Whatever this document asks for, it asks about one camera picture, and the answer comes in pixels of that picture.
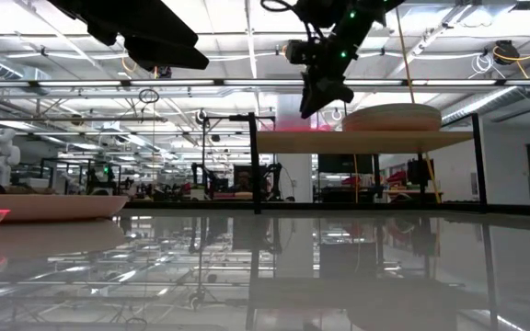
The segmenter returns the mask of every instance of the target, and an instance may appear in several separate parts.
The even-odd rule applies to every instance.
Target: ceiling pipe
[[[525,71],[530,77],[530,67]],[[524,76],[519,73],[508,79],[524,79]],[[529,96],[525,86],[510,86],[484,95],[467,97],[453,106],[443,109],[443,124],[457,120],[472,112],[477,112],[480,115],[488,114],[493,110],[509,106],[526,98],[529,98]]]
[[[27,13],[31,14],[32,16],[40,20],[42,23],[46,24],[49,28],[51,28],[54,31],[54,35],[56,35],[56,37],[62,40],[67,46],[72,48],[83,58],[87,59],[94,67],[100,70],[100,72],[108,75],[111,78],[114,78],[114,76],[110,74],[106,69],[104,69],[100,63],[92,59],[83,50],[81,50],[74,42],[70,41],[66,36],[64,36],[64,34],[59,29],[57,29],[52,23],[50,23],[48,20],[46,20],[46,18],[42,17],[40,14],[38,14],[36,12],[36,7],[33,6],[31,3],[26,4],[22,0],[14,0],[14,3],[16,3],[16,5],[24,9]]]

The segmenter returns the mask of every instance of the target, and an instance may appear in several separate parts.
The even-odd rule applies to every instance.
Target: white pillar
[[[310,119],[300,118],[302,97],[278,96],[276,131],[306,131]],[[312,155],[277,154],[284,170],[280,187],[285,198],[296,202],[312,202]],[[276,277],[313,277],[314,247],[311,219],[280,219],[282,253],[277,257]]]

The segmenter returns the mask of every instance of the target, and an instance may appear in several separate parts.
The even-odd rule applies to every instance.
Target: yellow cable
[[[429,168],[429,176],[431,176],[431,182],[432,182],[432,189],[434,189],[434,197],[437,200],[437,203],[441,203],[441,194],[439,194],[439,190],[437,189],[437,183],[434,180],[434,172],[432,172],[432,165],[431,165],[431,159],[429,158],[429,154],[424,154],[427,161],[427,167]]]
[[[357,154],[353,155],[355,163],[355,203],[359,203],[359,173],[357,172]]]
[[[138,63],[134,63],[134,67],[131,69],[128,67],[128,65],[126,65],[126,58],[125,57],[122,57],[121,58],[121,66],[122,68],[124,68],[125,71],[129,72],[129,73],[133,73],[134,70],[136,70],[138,68]]]
[[[400,46],[402,47],[402,58],[404,59],[404,67],[406,68],[406,78],[409,81],[409,90],[410,90],[410,99],[412,100],[412,103],[416,103],[414,101],[414,92],[412,91],[412,80],[410,79],[410,68],[409,68],[409,60],[406,56],[406,46],[404,45],[404,35],[402,34],[402,25],[400,24],[400,12],[398,11],[398,8],[396,7],[396,19],[397,19],[397,30],[400,34]]]
[[[508,61],[524,61],[524,60],[529,60],[530,59],[530,55],[529,56],[525,56],[524,58],[512,58],[512,57],[508,57],[508,56],[504,56],[504,55],[500,55],[496,52],[496,50],[498,50],[500,47],[496,46],[494,47],[494,49],[492,50],[492,52],[494,53],[494,55],[498,56],[499,58],[501,59],[504,59],[504,60],[508,60]]]

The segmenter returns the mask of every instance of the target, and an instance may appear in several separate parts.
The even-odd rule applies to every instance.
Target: ventilation duct
[[[526,69],[526,73],[530,77],[530,67]],[[524,79],[524,77],[522,74],[516,74],[508,79]],[[485,95],[467,97],[442,111],[443,124],[462,118],[472,112],[487,114],[493,110],[521,101],[526,97],[528,96],[524,86],[509,86]]]
[[[17,65],[0,57],[0,78],[5,80],[49,80],[51,77],[42,70],[26,65]],[[25,89],[31,93],[46,95],[50,91],[44,88]]]

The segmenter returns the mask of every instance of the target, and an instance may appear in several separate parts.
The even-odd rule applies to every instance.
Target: black cable
[[[283,167],[283,170],[285,170],[285,174],[287,174],[288,179],[290,179],[290,186],[292,187],[292,196],[295,199],[295,190],[294,190],[294,183],[292,183],[292,177],[290,176],[290,173],[287,171],[285,166]]]

